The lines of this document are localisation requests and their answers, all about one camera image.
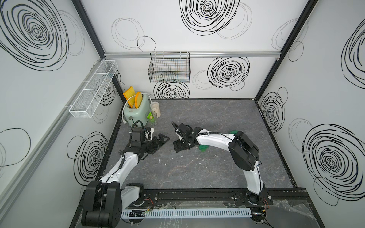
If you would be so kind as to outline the green long lego brick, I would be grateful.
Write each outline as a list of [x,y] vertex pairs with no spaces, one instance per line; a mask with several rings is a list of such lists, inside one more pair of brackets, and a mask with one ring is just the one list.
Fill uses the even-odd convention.
[[200,150],[201,152],[205,152],[208,148],[209,148],[209,146],[208,146],[208,145],[199,145],[199,150]]

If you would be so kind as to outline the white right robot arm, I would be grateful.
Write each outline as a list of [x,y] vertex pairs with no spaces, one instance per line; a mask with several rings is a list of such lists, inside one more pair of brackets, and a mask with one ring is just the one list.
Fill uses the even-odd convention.
[[172,122],[179,139],[174,141],[175,152],[189,150],[195,146],[210,146],[228,151],[234,163],[243,170],[247,190],[259,196],[264,189],[264,183],[259,172],[259,149],[253,141],[241,131],[233,134],[212,132],[203,128],[192,128],[183,123]]

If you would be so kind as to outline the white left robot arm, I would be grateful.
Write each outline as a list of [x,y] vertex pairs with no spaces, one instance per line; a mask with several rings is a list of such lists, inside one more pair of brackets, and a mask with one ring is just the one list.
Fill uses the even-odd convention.
[[156,153],[169,141],[163,134],[153,135],[151,128],[132,130],[120,159],[104,177],[92,181],[85,190],[81,224],[84,227],[115,228],[123,210],[134,202],[144,202],[142,184],[122,185],[135,166]]

